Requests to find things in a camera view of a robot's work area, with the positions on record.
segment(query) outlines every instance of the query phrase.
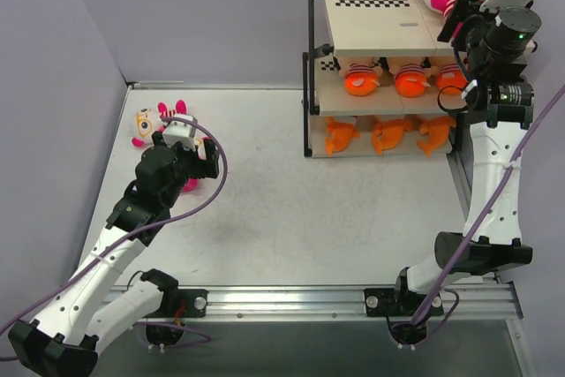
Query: shelf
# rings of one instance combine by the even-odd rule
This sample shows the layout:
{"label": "shelf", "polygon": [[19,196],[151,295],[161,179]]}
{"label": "shelf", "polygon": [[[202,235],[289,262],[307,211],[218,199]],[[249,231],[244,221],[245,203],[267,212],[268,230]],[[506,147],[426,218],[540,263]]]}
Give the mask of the shelf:
{"label": "shelf", "polygon": [[[423,0],[324,0],[334,53],[344,57],[452,56],[437,41],[441,14]],[[526,54],[533,51],[528,43]]]}
{"label": "shelf", "polygon": [[[384,72],[380,87],[372,94],[357,97],[348,94],[343,87],[343,77],[337,73],[330,55],[315,61],[316,97],[323,117],[350,115],[403,115],[444,114],[438,107],[438,90],[430,80],[431,87],[421,96],[408,99],[400,96],[394,87],[392,76]],[[462,108],[464,100],[459,96],[443,95],[441,103],[448,109]]]}
{"label": "shelf", "polygon": [[[395,119],[401,116],[390,116],[388,118]],[[427,136],[422,136],[419,134],[418,130],[412,132],[406,132],[404,134],[403,140],[394,149],[386,150],[383,156],[378,156],[373,149],[373,144],[371,143],[371,133],[373,131],[374,120],[372,117],[359,117],[356,127],[361,132],[361,136],[358,139],[353,139],[350,145],[342,152],[333,153],[328,156],[326,153],[326,123],[323,117],[310,117],[310,141],[312,147],[312,157],[313,158],[340,158],[340,157],[355,157],[355,156],[376,156],[379,158],[384,158],[387,156],[398,156],[398,155],[417,155],[426,159],[424,152],[416,144],[421,139],[426,139]],[[449,140],[438,150],[433,152],[432,156],[444,155],[451,152],[452,146]]]}

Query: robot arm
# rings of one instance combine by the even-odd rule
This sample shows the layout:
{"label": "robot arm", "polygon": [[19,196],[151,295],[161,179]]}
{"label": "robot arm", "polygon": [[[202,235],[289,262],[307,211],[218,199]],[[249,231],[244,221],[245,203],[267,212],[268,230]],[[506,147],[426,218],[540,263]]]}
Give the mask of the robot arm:
{"label": "robot arm", "polygon": [[[178,117],[196,122],[194,117]],[[93,260],[99,262],[30,322],[20,320],[11,328],[9,339],[24,366],[43,377],[87,377],[98,355],[113,340],[139,319],[167,306],[175,296],[178,282],[151,270],[100,309],[117,278],[151,244],[162,226],[139,232],[104,258],[98,255],[129,232],[170,218],[170,208],[189,178],[218,177],[219,155],[214,143],[204,140],[206,158],[201,159],[194,135],[193,127],[177,121],[154,133],[154,146],[143,153],[136,179],[114,206],[75,275]]]}
{"label": "robot arm", "polygon": [[[438,234],[433,253],[397,279],[395,310],[414,314],[410,325],[397,327],[405,330],[400,336],[410,337],[407,344],[426,338],[426,320],[442,314],[441,302],[429,301],[438,288],[531,262],[532,249],[522,245],[518,225],[520,157],[514,156],[533,120],[533,87],[522,71],[526,45],[541,20],[529,6],[531,0],[457,0],[438,37],[450,41],[460,28],[452,45],[457,56],[467,54],[469,85],[462,96],[474,153],[471,207],[463,232]],[[507,185],[477,227],[509,167]],[[471,227],[477,230],[471,233]]]}

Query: purple cable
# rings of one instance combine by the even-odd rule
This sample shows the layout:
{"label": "purple cable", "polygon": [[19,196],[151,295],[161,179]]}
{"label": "purple cable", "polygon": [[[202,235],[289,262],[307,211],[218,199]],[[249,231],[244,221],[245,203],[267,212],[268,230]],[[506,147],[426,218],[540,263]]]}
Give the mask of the purple cable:
{"label": "purple cable", "polygon": [[[531,125],[530,130],[524,135],[524,138],[522,140],[520,140],[520,143],[518,143],[516,150],[514,151],[512,156],[510,157],[510,162],[514,162],[515,160],[517,160],[520,157],[520,155],[522,154],[522,151],[524,150],[524,146],[526,145],[526,143],[528,143],[528,141],[531,139],[531,136],[534,135],[534,133],[537,131],[537,129],[539,128],[539,126],[541,125],[543,120],[546,118],[549,111],[563,97],[564,94],[565,94],[565,85],[563,85],[563,87],[559,89],[559,91],[555,94],[555,96],[551,99],[551,101],[549,101],[549,103],[543,108],[543,110],[539,114],[538,118]],[[459,247],[457,247],[457,250],[455,251],[455,253],[451,257],[451,259],[449,260],[448,264],[441,271],[440,276],[438,277],[437,281],[433,284],[433,287],[430,289],[430,291],[426,295],[426,298],[424,299],[424,301],[418,307],[418,310],[416,310],[416,312],[412,316],[411,324],[416,324],[416,323],[422,321],[425,318],[428,310],[430,309],[430,306],[432,305],[433,300],[438,295],[438,293],[440,293],[441,285],[445,281],[446,277],[449,275],[449,272],[451,271],[453,266],[457,263],[459,258],[461,258],[461,255],[463,254],[465,248],[471,242],[472,237],[477,232],[478,227],[480,226],[480,224],[485,220],[486,216],[488,215],[488,211],[490,211],[493,208],[494,202],[499,198],[502,191],[504,190],[504,186],[506,185],[506,183],[510,179],[510,176],[512,175],[513,170],[514,170],[514,168],[512,166],[510,166],[504,171],[504,174],[502,175],[502,179],[501,179],[500,183],[498,184],[496,189],[494,189],[493,195],[488,200],[485,207],[483,207],[483,209],[480,211],[480,214],[478,214],[477,219],[475,220],[475,222],[473,223],[473,225],[469,229],[469,232],[464,237],[464,239],[461,242],[461,244],[459,245]]]}
{"label": "purple cable", "polygon": [[[430,333],[430,335],[428,337],[426,337],[424,340],[413,345],[415,348],[417,348],[418,346],[422,346],[424,343],[429,342],[435,335],[437,335],[441,331],[443,326],[445,326],[445,324],[448,322],[449,318],[451,317],[451,315],[453,314],[455,309],[459,306],[459,301],[461,300],[459,298],[459,293],[457,293],[453,289],[444,289],[444,291],[446,291],[447,293],[451,293],[452,295],[454,295],[456,297],[455,303],[449,308],[448,313],[445,314],[445,316],[443,317],[443,320],[441,320],[440,324],[438,324],[433,329],[432,333]],[[400,326],[407,326],[407,325],[411,325],[411,323],[410,322],[397,322],[396,324],[392,325],[392,328],[397,328],[397,327],[400,327]]]}
{"label": "purple cable", "polygon": [[[171,350],[171,349],[184,349],[184,348],[190,348],[192,346],[196,346],[197,344],[204,344],[204,343],[208,343],[208,342],[212,342],[212,337],[207,334],[204,333],[203,331],[199,331],[199,330],[195,330],[194,328],[187,328],[187,327],[179,327],[176,326],[174,324],[169,324],[168,322],[147,322],[147,321],[142,321],[142,322],[136,322],[134,325],[134,327],[164,327],[164,328],[171,328],[174,330],[180,330],[180,331],[184,331],[185,333],[191,333],[193,335],[197,335],[202,337],[202,339],[200,340],[192,340],[190,342],[186,342],[186,343],[180,343],[180,344],[173,344],[171,346],[167,346],[166,350]],[[138,336],[138,340],[140,342],[142,342],[143,344],[146,344],[147,342],[144,341],[139,334],[137,334]]]}
{"label": "purple cable", "polygon": [[[142,231],[154,229],[155,227],[161,227],[165,224],[170,224],[172,222],[184,220],[185,218],[188,218],[189,216],[197,214],[202,209],[204,209],[205,207],[210,205],[215,200],[215,198],[218,197],[218,195],[222,191],[223,187],[225,186],[226,180],[228,178],[228,158],[227,158],[226,153],[223,150],[223,147],[220,144],[220,142],[217,140],[217,138],[214,136],[214,134],[212,134],[206,128],[204,128],[200,124],[193,123],[192,121],[189,121],[187,119],[184,119],[184,118],[181,118],[181,117],[167,117],[167,118],[163,118],[162,120],[166,123],[169,123],[171,121],[178,121],[180,123],[188,124],[188,125],[196,128],[197,130],[200,130],[204,134],[206,134],[214,142],[214,144],[216,145],[216,147],[218,149],[218,152],[220,153],[220,156],[222,157],[222,164],[223,164],[222,180],[220,180],[220,184],[215,189],[215,192],[206,201],[204,201],[202,204],[200,204],[198,207],[196,207],[195,209],[193,209],[191,211],[185,212],[184,214],[181,214],[181,215],[173,216],[173,217],[171,217],[167,220],[162,220],[162,221],[159,221],[159,222],[154,222],[152,224],[145,225],[143,227],[139,227],[139,228],[137,228],[133,231],[130,231],[129,233],[127,233],[123,237],[119,238],[116,242],[114,242],[113,244],[108,246],[99,255],[98,258],[94,259],[92,262],[90,262],[88,265],[86,265],[79,273],[77,273],[71,280],[69,280],[63,286],[61,286],[60,288],[58,288],[56,290],[53,290],[52,292],[50,292],[50,294],[45,295],[43,298],[41,298],[40,300],[35,302],[33,305],[30,305],[28,308],[21,311],[16,316],[14,316],[11,320],[6,322],[2,327],[0,327],[0,336],[2,336],[6,332],[6,330],[8,328],[10,328],[16,321],[21,320],[24,316],[28,315],[30,312],[34,311],[35,309],[37,309],[38,307],[40,307],[44,303],[50,301],[52,298],[54,298],[58,294],[62,293],[63,291],[69,289],[73,284],[75,284],[78,280],[80,280],[88,272],[90,272],[98,264],[98,262],[101,261],[101,258],[108,256],[114,249],[116,249],[118,246],[120,246],[126,240],[129,240],[131,237],[139,234]],[[0,362],[9,362],[9,361],[16,361],[16,360],[18,360],[18,357],[0,357]]]}

